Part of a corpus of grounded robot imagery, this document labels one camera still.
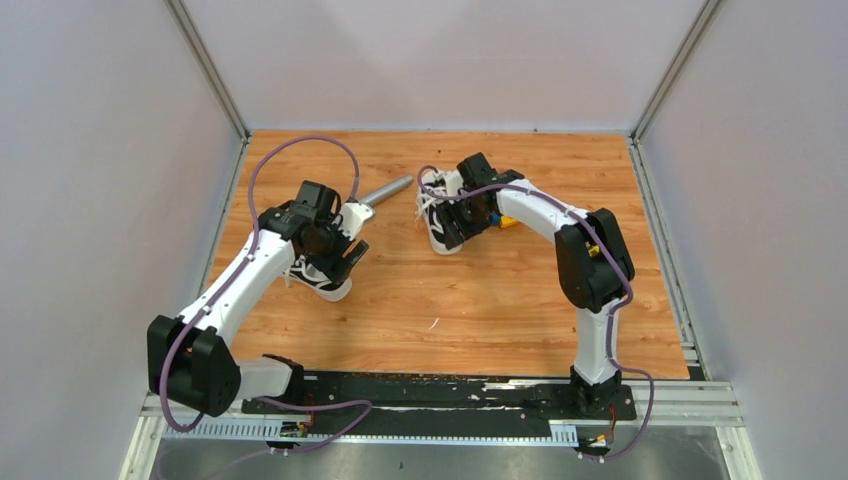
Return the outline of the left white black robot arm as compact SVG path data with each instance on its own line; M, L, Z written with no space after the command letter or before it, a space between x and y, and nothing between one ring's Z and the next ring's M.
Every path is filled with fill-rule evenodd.
M351 290L350 273L368 250L356 237L374 209L305 181L297 197L258 216L239 251L198 299L176 317L159 315L147 331L149 388L217 417L236 400L268 397L283 413L306 400L303 368L275 354L237 361L231 346L241 324L278 279L295 280L337 302Z

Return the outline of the black white sneaker with laces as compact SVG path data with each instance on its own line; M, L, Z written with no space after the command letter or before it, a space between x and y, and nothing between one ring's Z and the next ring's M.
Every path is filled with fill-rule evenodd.
M417 187L417 215L426 220L428 238L433 251L439 255L458 253L461 245L448 247L446 244L443 221L439 217L441 207L447 205L445 200L433 197L428 191L439 196L456 196L463 185L463 180L457 170L427 169Z

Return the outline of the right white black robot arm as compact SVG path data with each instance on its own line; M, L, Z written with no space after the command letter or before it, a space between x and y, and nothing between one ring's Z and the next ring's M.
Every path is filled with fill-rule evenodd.
M620 309L633 297L635 277L615 215L558 200L515 170L497 171L482 153L453 170L425 166L417 182L418 213L440 255L457 253L494 218L512 218L553 245L559 286L577 313L571 403L584 417L601 414L621 383L617 324Z

